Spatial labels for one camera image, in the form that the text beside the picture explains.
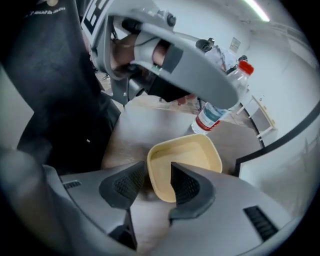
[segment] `black vent slot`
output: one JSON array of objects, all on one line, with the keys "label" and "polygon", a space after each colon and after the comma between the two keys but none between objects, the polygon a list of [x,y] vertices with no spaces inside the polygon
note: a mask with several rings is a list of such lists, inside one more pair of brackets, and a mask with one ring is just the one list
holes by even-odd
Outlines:
[{"label": "black vent slot", "polygon": [[81,185],[81,182],[80,181],[77,181],[77,180],[73,180],[73,181],[70,181],[70,182],[67,182],[67,183],[64,183],[63,186],[66,190],[68,189],[71,189],[71,188],[74,188],[74,187],[78,187]]},{"label": "black vent slot", "polygon": [[267,216],[259,209],[258,206],[252,206],[243,209],[246,216],[249,218],[255,230],[259,233],[263,241],[268,240],[278,229],[271,223]]}]

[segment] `bottle label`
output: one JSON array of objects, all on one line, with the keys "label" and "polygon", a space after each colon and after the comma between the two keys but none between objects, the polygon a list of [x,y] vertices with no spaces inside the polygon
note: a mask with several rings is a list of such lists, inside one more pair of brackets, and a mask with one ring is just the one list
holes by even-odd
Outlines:
[{"label": "bottle label", "polygon": [[226,112],[226,109],[220,109],[211,104],[206,104],[195,121],[203,130],[210,131]]}]

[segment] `screw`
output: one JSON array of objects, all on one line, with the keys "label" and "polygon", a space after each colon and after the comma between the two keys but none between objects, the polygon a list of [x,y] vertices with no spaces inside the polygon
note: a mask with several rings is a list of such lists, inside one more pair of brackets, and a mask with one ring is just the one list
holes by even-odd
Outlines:
[{"label": "screw", "polygon": [[173,16],[172,14],[169,14],[168,17],[166,18],[166,22],[170,27],[174,27],[176,25],[176,17]]}]

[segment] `red bottle cap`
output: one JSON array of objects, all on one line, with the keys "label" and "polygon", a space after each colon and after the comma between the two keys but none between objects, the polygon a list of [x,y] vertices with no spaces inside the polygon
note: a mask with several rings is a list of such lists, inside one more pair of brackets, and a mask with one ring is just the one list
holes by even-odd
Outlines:
[{"label": "red bottle cap", "polygon": [[248,75],[251,75],[254,72],[254,67],[251,66],[248,62],[245,60],[240,60],[239,61],[239,69],[242,69],[244,72],[246,72]]}]

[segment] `gray robot arm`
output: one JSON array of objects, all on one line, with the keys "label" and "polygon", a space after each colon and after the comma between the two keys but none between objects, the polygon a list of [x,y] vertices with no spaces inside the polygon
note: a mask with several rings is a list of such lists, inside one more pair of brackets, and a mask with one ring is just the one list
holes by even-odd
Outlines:
[{"label": "gray robot arm", "polygon": [[[201,50],[173,32],[175,22],[170,12],[159,10],[152,0],[90,2],[81,26],[89,39],[93,62],[110,75],[113,99],[125,105],[142,91],[168,102],[195,94],[218,108],[232,107],[238,101],[234,88]],[[121,71],[111,67],[115,27],[128,34],[139,34],[134,46],[135,60]],[[160,40],[169,45],[162,66],[152,61]],[[138,72],[137,66],[148,70],[147,78]]]}]

